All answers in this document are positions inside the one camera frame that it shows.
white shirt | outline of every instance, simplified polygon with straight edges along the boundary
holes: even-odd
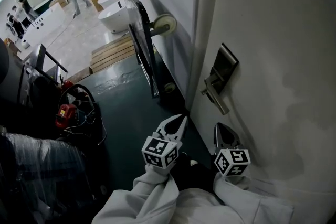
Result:
[[[27,15],[23,8],[17,7],[14,17],[21,23],[25,18],[27,18]]]

door frame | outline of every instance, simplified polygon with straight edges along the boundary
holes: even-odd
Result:
[[[213,13],[216,0],[194,0],[193,34],[192,44],[194,44],[193,58],[189,68],[189,82],[185,97],[185,107],[191,110],[199,76],[201,75],[206,48],[210,36]]]

white sleeve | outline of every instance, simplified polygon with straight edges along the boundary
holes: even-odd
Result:
[[[131,191],[115,190],[93,224],[169,223],[179,196],[171,175],[145,166],[146,173],[134,180]]]

wooden pallet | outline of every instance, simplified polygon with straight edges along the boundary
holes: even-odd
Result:
[[[133,54],[135,54],[134,44],[128,34],[94,50],[90,67],[93,73],[96,73]]]

metal frame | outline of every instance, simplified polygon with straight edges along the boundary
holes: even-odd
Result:
[[[54,78],[50,75],[50,71],[52,72],[53,68],[47,72],[43,71],[45,55],[48,56],[56,64],[56,75],[54,75]],[[29,64],[32,68],[34,68],[44,77],[51,80],[55,85],[58,85],[58,81],[57,81],[58,68],[61,68],[65,73],[68,73],[68,70],[64,66],[62,66],[53,56],[51,56],[50,53],[47,52],[46,47],[43,46],[42,44],[38,45],[36,49],[25,59],[25,61],[28,59],[29,59]]]
[[[149,82],[152,97],[161,97],[164,85],[155,61],[152,36],[167,31],[169,27],[163,26],[151,31],[153,24],[142,3],[139,0],[125,0],[125,2],[130,15],[129,31],[137,52],[138,63],[142,66]]]

